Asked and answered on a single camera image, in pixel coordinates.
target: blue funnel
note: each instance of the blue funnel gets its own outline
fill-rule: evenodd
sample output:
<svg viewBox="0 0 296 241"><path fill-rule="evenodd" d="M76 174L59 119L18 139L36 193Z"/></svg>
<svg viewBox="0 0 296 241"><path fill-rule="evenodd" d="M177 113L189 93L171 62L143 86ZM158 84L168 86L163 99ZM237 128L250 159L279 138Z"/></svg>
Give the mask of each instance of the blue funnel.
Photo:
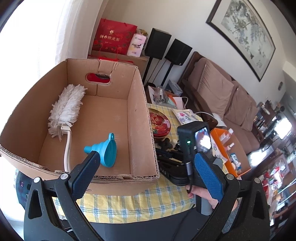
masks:
<svg viewBox="0 0 296 241"><path fill-rule="evenodd" d="M117 147L114 140L114 134L109 133L109 138L105 142L86 146L84 152L89 154L91 151L97 151L101 157L101 164L105 167L112 167L115 163Z"/></svg>

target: yellow plaid tablecloth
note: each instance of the yellow plaid tablecloth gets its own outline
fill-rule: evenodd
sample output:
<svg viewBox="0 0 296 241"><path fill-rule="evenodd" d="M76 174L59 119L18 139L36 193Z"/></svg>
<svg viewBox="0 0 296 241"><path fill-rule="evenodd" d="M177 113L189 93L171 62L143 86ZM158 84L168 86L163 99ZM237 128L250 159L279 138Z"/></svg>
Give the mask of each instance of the yellow plaid tablecloth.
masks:
<svg viewBox="0 0 296 241"><path fill-rule="evenodd" d="M170 108L148 104L165 114L171 123L170 140L177 139L178 119ZM160 175L158 182L135 196L85 194L76 201L85 217L96 223L132 223L167 217L190 209L193 200L185 187L179 187ZM54 198L58 214L64 215L59 200Z"/></svg>

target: chinese landscape painting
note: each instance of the chinese landscape painting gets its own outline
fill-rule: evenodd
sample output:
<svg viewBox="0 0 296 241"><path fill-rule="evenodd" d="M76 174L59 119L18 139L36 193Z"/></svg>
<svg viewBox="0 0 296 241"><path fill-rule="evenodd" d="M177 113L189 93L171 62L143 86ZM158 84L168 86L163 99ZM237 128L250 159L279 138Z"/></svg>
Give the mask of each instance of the chinese landscape painting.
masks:
<svg viewBox="0 0 296 241"><path fill-rule="evenodd" d="M276 48L252 4L248 0L217 0L207 23L240 53L261 81Z"/></svg>

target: speaker stand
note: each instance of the speaker stand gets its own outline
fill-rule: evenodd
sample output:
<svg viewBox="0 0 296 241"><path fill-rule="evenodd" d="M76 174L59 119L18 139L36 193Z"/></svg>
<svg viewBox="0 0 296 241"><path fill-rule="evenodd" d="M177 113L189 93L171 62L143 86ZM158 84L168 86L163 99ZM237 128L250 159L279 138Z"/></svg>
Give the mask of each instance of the speaker stand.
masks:
<svg viewBox="0 0 296 241"><path fill-rule="evenodd" d="M165 77L164 77L164 79L163 79L163 81L162 81L162 83L161 83L161 86L164 85L164 83L165 83L165 81L166 81L166 79L167 79L167 77L168 77L168 74L170 73L170 70L172 69L173 66L174 66L174 64L171 62L171 63L170 63L170 66L169 66L169 68L168 68L168 71L166 72Z"/></svg>
<svg viewBox="0 0 296 241"><path fill-rule="evenodd" d="M144 76L143 76L143 79L142 79L143 85L145 83L145 79L146 79L146 76L148 74L148 71L149 71L152 60L153 60L152 57L150 57L149 60L148 60L148 64L147 64L147 67L146 67L146 70L145 70L145 73L144 73Z"/></svg>

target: speaker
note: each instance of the speaker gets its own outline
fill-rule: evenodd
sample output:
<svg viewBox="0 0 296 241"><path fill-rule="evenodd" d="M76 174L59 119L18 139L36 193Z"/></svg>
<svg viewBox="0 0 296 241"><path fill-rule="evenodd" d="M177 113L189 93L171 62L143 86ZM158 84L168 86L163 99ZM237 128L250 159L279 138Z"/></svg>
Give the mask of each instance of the speaker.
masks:
<svg viewBox="0 0 296 241"><path fill-rule="evenodd" d="M145 48L145 55L162 60L170 38L169 33L153 28Z"/></svg>
<svg viewBox="0 0 296 241"><path fill-rule="evenodd" d="M175 39L165 58L175 65L183 65L191 50L190 46Z"/></svg>

